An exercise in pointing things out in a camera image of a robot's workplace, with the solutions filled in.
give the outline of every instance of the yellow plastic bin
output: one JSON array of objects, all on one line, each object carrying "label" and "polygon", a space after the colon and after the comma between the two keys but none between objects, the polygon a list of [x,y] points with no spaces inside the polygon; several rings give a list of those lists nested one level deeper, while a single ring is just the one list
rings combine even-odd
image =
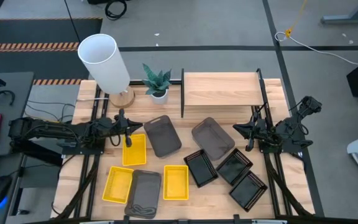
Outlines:
[{"label": "yellow plastic bin", "polygon": [[122,144],[122,164],[124,166],[146,164],[146,135],[133,134],[131,140],[131,147],[127,147],[125,143]]},{"label": "yellow plastic bin", "polygon": [[102,199],[108,202],[127,203],[133,171],[133,169],[112,166]]},{"label": "yellow plastic bin", "polygon": [[189,168],[188,166],[164,167],[164,200],[189,199]]}]

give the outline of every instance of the white container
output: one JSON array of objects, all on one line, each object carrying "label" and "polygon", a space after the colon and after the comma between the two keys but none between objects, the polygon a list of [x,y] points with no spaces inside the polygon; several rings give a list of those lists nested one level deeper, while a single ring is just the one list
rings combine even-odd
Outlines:
[{"label": "white container", "polygon": [[158,105],[165,104],[168,101],[168,89],[166,89],[165,94],[161,97],[155,97],[153,95],[151,95],[151,96],[153,99],[153,103],[158,104]]},{"label": "white container", "polygon": [[129,86],[127,68],[111,36],[95,34],[87,37],[78,47],[78,56],[105,93],[119,94]]}]

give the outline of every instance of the wooden tabletop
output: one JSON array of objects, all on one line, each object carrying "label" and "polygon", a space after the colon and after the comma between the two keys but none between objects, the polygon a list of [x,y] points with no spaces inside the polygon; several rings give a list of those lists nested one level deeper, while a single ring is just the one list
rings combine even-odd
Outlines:
[{"label": "wooden tabletop", "polygon": [[[270,103],[273,121],[276,123],[287,117],[288,107],[280,79],[265,80],[267,96]],[[86,80],[81,82],[78,98],[94,98],[96,82]],[[205,118],[214,118],[222,128],[235,140],[236,148],[246,155],[254,166],[251,171],[255,173],[266,185],[269,185],[263,155],[257,149],[251,152],[245,152],[247,140],[232,128],[233,124],[246,123],[251,116],[250,106],[191,106],[186,108],[185,118],[180,118],[180,85],[171,85],[169,99],[166,105],[155,105],[150,96],[145,95],[147,90],[144,86],[133,86],[136,94],[135,102],[132,106],[125,109],[125,116],[133,121],[147,122],[161,115],[168,115],[182,142],[181,149],[174,155],[165,159],[159,159],[154,155],[154,151],[147,139],[147,163],[141,166],[129,166],[131,169],[141,169],[158,172],[163,175],[164,165],[183,165],[183,158],[199,150],[191,135],[191,129],[202,122]],[[90,120],[93,101],[79,101],[76,104],[73,123],[87,122]],[[112,118],[118,114],[118,108],[109,104],[108,117]],[[143,128],[135,132],[145,133]],[[215,167],[227,156],[213,161]],[[60,180],[55,196],[55,208],[61,212],[69,203],[72,196],[78,189],[78,182],[81,174],[83,156],[76,156],[68,162],[60,173]],[[303,164],[298,159],[282,154],[283,170],[288,188],[292,191],[299,202],[309,211],[314,212],[310,197],[306,176],[303,171]],[[122,220],[124,217],[124,207],[126,205],[112,203],[102,200],[104,186],[107,180],[111,166],[122,166],[122,144],[114,147],[109,141],[106,141],[106,149],[100,158],[98,179],[96,182],[96,191],[94,196],[93,220]],[[250,212],[245,212],[230,196],[231,186],[218,178],[213,182],[197,188],[192,177],[190,181],[189,200],[173,201],[164,200],[160,191],[158,201],[157,215],[158,220],[176,220],[185,219],[232,219],[234,214],[239,214],[241,218],[273,218],[272,200],[270,192],[267,190]],[[86,201],[88,193],[85,192],[81,215],[85,214]],[[278,192],[278,199],[282,213],[284,206],[281,193]]]},{"label": "wooden tabletop", "polygon": [[256,72],[185,72],[185,106],[259,106]]}]

